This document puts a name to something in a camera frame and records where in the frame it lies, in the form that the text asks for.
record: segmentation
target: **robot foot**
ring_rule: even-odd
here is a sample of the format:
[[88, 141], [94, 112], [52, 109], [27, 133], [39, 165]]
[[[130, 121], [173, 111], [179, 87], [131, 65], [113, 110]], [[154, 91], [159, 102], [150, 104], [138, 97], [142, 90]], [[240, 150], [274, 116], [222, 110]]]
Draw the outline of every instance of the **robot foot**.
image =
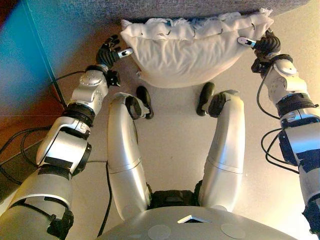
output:
[[138, 97], [138, 99], [140, 99], [143, 102], [143, 105], [146, 106], [150, 111], [150, 113], [145, 115], [145, 118], [152, 119], [155, 114], [151, 107], [151, 98], [148, 90], [144, 86], [139, 86], [136, 89], [136, 96]]
[[203, 117], [206, 115], [206, 111], [203, 110], [203, 106], [208, 102], [209, 98], [214, 94], [215, 85], [212, 82], [207, 82], [200, 93], [199, 103], [196, 107], [196, 114]]

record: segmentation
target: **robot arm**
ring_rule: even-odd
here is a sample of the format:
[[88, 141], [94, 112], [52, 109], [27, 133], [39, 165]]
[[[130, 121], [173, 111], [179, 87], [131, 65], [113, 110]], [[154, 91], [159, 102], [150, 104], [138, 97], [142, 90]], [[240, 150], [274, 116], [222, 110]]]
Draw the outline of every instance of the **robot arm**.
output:
[[280, 54], [280, 41], [271, 30], [260, 41], [240, 37], [238, 42], [255, 49], [257, 59], [251, 69], [261, 74], [269, 99], [277, 108], [281, 152], [288, 164], [298, 166], [305, 203], [302, 214], [310, 232], [320, 238], [320, 109], [311, 101], [292, 58]]
[[87, 139], [109, 86], [119, 86], [113, 63], [132, 53], [116, 52], [116, 36], [97, 54], [73, 91], [66, 110], [38, 148], [38, 169], [20, 186], [7, 211], [0, 217], [1, 239], [64, 240], [73, 225], [72, 176], [86, 166], [91, 153]]

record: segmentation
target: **wire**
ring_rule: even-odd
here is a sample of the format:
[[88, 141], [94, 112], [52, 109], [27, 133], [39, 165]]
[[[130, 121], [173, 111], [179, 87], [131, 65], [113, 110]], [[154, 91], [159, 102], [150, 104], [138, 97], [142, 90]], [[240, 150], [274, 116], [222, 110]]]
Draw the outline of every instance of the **wire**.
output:
[[[281, 161], [280, 159], [275, 158], [274, 156], [272, 156], [271, 154], [269, 154], [269, 150], [270, 150], [270, 149], [266, 150], [265, 147], [264, 147], [264, 140], [265, 140], [265, 138], [266, 138], [269, 134], [271, 134], [271, 133], [273, 133], [273, 132], [276, 132], [276, 131], [280, 131], [280, 130], [282, 130], [282, 128], [277, 128], [277, 129], [274, 129], [274, 130], [271, 130], [271, 131], [267, 132], [267, 133], [261, 138], [261, 143], [260, 143], [260, 144], [261, 144], [261, 148], [262, 148], [262, 150], [264, 151], [264, 153], [265, 153], [266, 155], [268, 155], [270, 158], [272, 158], [272, 159], [274, 159], [274, 160], [276, 160], [276, 161], [278, 161], [278, 162], [280, 162], [280, 163], [288, 164], [287, 162]], [[275, 143], [277, 137], [278, 137], [278, 134], [274, 137], [274, 139], [273, 139], [272, 142], [270, 143], [271, 146]]]
[[33, 133], [33, 132], [34, 132], [34, 131], [29, 131], [29, 132], [27, 132], [27, 133], [23, 136], [23, 138], [22, 138], [22, 140], [21, 140], [21, 143], [20, 143], [20, 152], [21, 152], [23, 158], [24, 158], [29, 164], [31, 164], [32, 166], [34, 166], [35, 168], [37, 168], [38, 165], [35, 164], [34, 162], [32, 162], [31, 159], [27, 156], [27, 154], [26, 154], [26, 152], [25, 152], [25, 141], [26, 141], [26, 138], [27, 138], [31, 133]]
[[109, 170], [108, 170], [108, 162], [106, 162], [105, 164], [105, 170], [106, 170], [106, 181], [108, 183], [108, 188], [109, 188], [109, 203], [108, 203], [108, 207], [106, 209], [105, 215], [104, 215], [104, 219], [103, 222], [101, 224], [99, 233], [98, 233], [98, 237], [101, 236], [101, 234], [104, 232], [105, 226], [106, 226], [106, 222], [109, 216], [109, 212], [110, 212], [110, 208], [111, 208], [111, 202], [112, 202], [112, 190], [111, 190], [111, 184], [110, 184], [110, 177], [109, 177]]
[[59, 85], [58, 85], [57, 81], [60, 80], [60, 79], [64, 79], [64, 78], [66, 78], [66, 77], [69, 77], [69, 76], [71, 76], [71, 75], [74, 75], [74, 74], [85, 73], [85, 72], [86, 72], [86, 71], [74, 71], [74, 72], [68, 73], [68, 74], [66, 74], [66, 75], [60, 76], [60, 77], [56, 78], [54, 81], [52, 81], [51, 84], [54, 85], [55, 90], [56, 90], [56, 93], [58, 94], [60, 100], [53, 94], [53, 92], [52, 92], [51, 89], [50, 89], [50, 92], [51, 92], [51, 94], [53, 95], [53, 97], [54, 97], [64, 108], [67, 106], [67, 104], [66, 104], [66, 102], [65, 102], [65, 100], [64, 100], [64, 97], [62, 96], [62, 93], [61, 93], [61, 90], [60, 90], [60, 88], [59, 88]]
[[[49, 130], [51, 128], [50, 126], [44, 126], [44, 127], [35, 127], [35, 128], [27, 128], [21, 131], [16, 132], [14, 135], [12, 135], [8, 141], [6, 141], [6, 143], [0, 148], [0, 155], [1, 153], [9, 146], [9, 144], [18, 136], [25, 134], [27, 135], [28, 133], [31, 132], [36, 132], [36, 131], [44, 131], [44, 130]], [[0, 163], [0, 172], [11, 182], [17, 184], [17, 185], [21, 185], [21, 181], [16, 180], [14, 177], [12, 177], [9, 173], [7, 173], [7, 171], [2, 167], [2, 165], [6, 164], [7, 162], [9, 162], [10, 160], [12, 160], [13, 158], [9, 158], [3, 162]]]
[[263, 80], [262, 80], [262, 82], [261, 82], [261, 84], [259, 86], [258, 92], [256, 93], [256, 103], [258, 104], [258, 107], [260, 108], [260, 110], [262, 112], [264, 112], [265, 114], [267, 114], [268, 116], [270, 116], [270, 117], [272, 117], [274, 119], [280, 120], [280, 117], [277, 117], [277, 116], [272, 115], [271, 113], [267, 112], [266, 110], [264, 110], [264, 108], [260, 104], [260, 92], [261, 92], [261, 89], [262, 89], [262, 87], [263, 87], [263, 85], [265, 83], [265, 79], [266, 79], [266, 77], [263, 78]]
[[275, 162], [272, 162], [272, 161], [270, 161], [269, 158], [268, 158], [268, 156], [270, 156], [270, 157], [272, 157], [273, 159], [275, 159], [276, 161], [283, 163], [283, 161], [281, 161], [281, 160], [279, 160], [279, 159], [277, 159], [277, 158], [275, 158], [275, 157], [273, 157], [272, 155], [269, 154], [269, 151], [270, 151], [270, 149], [272, 148], [273, 144], [275, 143], [275, 141], [276, 141], [276, 139], [277, 139], [277, 137], [278, 137], [278, 134], [274, 137], [274, 139], [273, 139], [272, 142], [270, 143], [270, 145], [269, 145], [269, 147], [268, 147], [267, 150], [266, 150], [265, 147], [264, 147], [264, 139], [265, 139], [265, 137], [268, 136], [269, 134], [271, 134], [271, 133], [273, 133], [273, 132], [276, 132], [276, 131], [279, 131], [279, 130], [281, 130], [281, 129], [282, 129], [282, 128], [277, 128], [277, 129], [271, 130], [271, 131], [267, 132], [267, 133], [262, 137], [262, 139], [261, 139], [261, 147], [262, 147], [263, 151], [265, 152], [265, 159], [266, 159], [266, 161], [267, 161], [268, 163], [270, 163], [270, 164], [272, 164], [272, 165], [275, 165], [275, 166], [277, 166], [277, 167], [279, 167], [279, 168], [282, 168], [282, 169], [291, 171], [291, 172], [293, 172], [293, 173], [295, 173], [295, 174], [299, 174], [298, 171], [296, 171], [296, 170], [294, 170], [294, 169], [292, 169], [292, 168], [289, 168], [289, 167], [282, 166], [282, 165], [277, 164], [277, 163], [275, 163]]
[[86, 163], [106, 163], [106, 161], [87, 161]]

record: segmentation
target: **gray couch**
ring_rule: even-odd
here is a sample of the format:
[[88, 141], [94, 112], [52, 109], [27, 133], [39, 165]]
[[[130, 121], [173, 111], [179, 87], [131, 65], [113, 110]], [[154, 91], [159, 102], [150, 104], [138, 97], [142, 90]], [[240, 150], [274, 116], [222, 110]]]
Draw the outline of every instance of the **gray couch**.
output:
[[309, 0], [58, 0], [73, 19], [90, 23], [119, 23], [121, 19], [208, 17], [227, 12], [250, 13], [272, 8], [276, 16]]

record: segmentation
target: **white cushion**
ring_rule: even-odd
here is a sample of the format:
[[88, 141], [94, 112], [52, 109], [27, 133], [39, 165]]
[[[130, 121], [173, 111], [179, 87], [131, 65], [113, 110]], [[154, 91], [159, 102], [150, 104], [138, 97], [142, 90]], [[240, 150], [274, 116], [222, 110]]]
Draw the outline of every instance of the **white cushion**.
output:
[[146, 23], [122, 21], [121, 36], [133, 48], [139, 76], [159, 88], [205, 83], [230, 68], [247, 49], [238, 37], [260, 39], [274, 22], [270, 11], [187, 21], [151, 18]]

